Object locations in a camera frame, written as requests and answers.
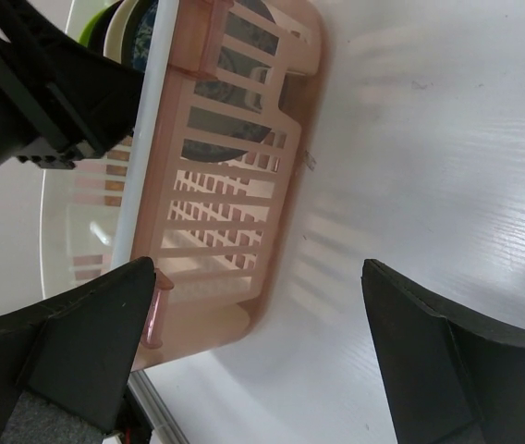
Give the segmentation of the green plate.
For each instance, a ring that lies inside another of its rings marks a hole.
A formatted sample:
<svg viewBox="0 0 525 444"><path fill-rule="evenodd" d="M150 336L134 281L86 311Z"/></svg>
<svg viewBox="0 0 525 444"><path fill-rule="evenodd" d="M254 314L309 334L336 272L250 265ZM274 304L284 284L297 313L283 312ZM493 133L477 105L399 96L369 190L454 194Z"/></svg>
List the green plate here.
<svg viewBox="0 0 525 444"><path fill-rule="evenodd" d="M90 51L101 55L104 52L107 29L117 8L118 4L113 4L92 18L82 31L79 43Z"/></svg>

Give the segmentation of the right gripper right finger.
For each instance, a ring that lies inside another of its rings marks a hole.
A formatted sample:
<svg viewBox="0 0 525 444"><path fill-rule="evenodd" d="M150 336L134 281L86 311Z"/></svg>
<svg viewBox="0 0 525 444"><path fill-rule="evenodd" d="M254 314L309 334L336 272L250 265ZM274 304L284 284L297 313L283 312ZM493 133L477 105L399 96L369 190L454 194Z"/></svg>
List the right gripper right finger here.
<svg viewBox="0 0 525 444"><path fill-rule="evenodd" d="M525 329L375 260L361 277L400 443L525 443Z"/></svg>

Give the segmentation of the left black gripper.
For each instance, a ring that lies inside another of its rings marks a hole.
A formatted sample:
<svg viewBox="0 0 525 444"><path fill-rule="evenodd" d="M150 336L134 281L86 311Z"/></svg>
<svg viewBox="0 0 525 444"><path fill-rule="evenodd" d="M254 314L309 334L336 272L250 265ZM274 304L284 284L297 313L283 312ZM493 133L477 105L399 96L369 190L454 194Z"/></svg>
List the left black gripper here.
<svg viewBox="0 0 525 444"><path fill-rule="evenodd" d="M134 129L144 74L68 37L27 1L0 1L0 166L73 168Z"/></svg>

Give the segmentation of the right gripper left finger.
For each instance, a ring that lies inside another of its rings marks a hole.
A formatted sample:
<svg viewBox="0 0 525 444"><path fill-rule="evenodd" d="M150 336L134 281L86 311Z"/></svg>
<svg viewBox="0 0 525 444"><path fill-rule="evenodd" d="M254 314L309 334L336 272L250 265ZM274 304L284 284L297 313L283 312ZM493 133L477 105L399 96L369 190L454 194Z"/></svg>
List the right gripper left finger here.
<svg viewBox="0 0 525 444"><path fill-rule="evenodd" d="M154 285L142 257L0 316L0 443L101 443L115 430Z"/></svg>

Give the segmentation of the beige plate with black mark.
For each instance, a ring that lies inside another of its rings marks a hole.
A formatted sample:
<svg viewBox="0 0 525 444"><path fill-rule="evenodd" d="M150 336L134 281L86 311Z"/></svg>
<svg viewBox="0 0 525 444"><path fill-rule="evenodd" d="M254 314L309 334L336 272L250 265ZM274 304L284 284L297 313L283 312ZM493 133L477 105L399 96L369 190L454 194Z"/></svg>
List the beige plate with black mark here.
<svg viewBox="0 0 525 444"><path fill-rule="evenodd" d="M120 63L126 27L133 11L140 0L124 0L113 15L106 30L103 54L105 57Z"/></svg>

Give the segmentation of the blue patterned plate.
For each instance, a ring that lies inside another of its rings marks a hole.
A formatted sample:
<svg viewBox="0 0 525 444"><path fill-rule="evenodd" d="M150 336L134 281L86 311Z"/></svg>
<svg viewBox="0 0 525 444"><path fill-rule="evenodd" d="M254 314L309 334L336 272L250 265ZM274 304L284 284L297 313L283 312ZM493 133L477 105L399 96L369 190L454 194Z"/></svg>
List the blue patterned plate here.
<svg viewBox="0 0 525 444"><path fill-rule="evenodd" d="M133 7L122 43L121 58L123 65L140 72L146 70L157 7L156 1L140 1L137 6ZM269 54L274 53L278 45L276 37L232 13L227 17L226 33ZM220 51L218 67L258 81L265 80L266 69L268 69L264 63L225 47ZM260 95L256 94L250 99L248 97L249 91L223 81L198 81L195 84L194 92L199 96L227 105L252 111L262 109ZM257 143L263 142L271 132L265 126L195 107L189 113L189 126L196 130L209 131ZM244 154L245 152L239 149L193 140L184 141L182 149L184 158L202 163L226 162Z"/></svg>

